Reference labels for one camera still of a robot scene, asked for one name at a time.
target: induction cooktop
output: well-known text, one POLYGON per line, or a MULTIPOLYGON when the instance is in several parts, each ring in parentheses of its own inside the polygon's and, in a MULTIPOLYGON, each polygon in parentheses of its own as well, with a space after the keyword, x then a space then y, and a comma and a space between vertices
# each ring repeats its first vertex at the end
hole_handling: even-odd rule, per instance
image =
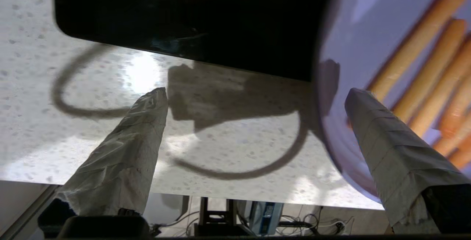
POLYGON ((67 35, 310 80, 326 0, 55 0, 67 35))

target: speckled countertop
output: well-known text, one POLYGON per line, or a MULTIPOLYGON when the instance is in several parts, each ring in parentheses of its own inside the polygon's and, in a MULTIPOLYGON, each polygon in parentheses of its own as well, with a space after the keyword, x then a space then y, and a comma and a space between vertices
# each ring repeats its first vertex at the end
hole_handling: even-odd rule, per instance
POLYGON ((64 184, 165 86, 152 192, 382 209, 308 129, 308 83, 67 37, 52 0, 0 0, 0 22, 0 180, 64 184))

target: carrot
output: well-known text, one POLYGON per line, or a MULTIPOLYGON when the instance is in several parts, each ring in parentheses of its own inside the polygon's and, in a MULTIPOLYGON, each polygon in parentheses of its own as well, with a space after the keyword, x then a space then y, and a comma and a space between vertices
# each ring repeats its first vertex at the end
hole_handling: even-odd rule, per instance
POLYGON ((382 102, 399 77, 431 42, 465 0, 437 0, 370 85, 382 102))
POLYGON ((432 122, 439 115, 446 101, 452 94, 460 79, 466 75, 471 66, 471 39, 465 42, 460 51, 446 68, 440 81, 424 101, 418 114, 410 122, 410 128, 419 137, 423 137, 432 122))
POLYGON ((463 122, 463 116, 471 103, 471 74, 460 84, 440 122, 442 136, 451 138, 463 122))
POLYGON ((461 142, 458 151, 449 157, 449 161, 458 169, 463 169, 471 162, 471 135, 468 135, 468 138, 461 142))
POLYGON ((443 70, 453 59, 466 33, 465 20, 454 19, 443 31, 437 45, 414 79, 407 92, 396 104, 392 112, 404 123, 407 123, 414 111, 424 101, 433 86, 437 83, 443 70))
POLYGON ((469 134, 471 134, 471 112, 466 116, 463 124, 452 138, 441 138, 433 148, 441 155, 448 156, 469 134))

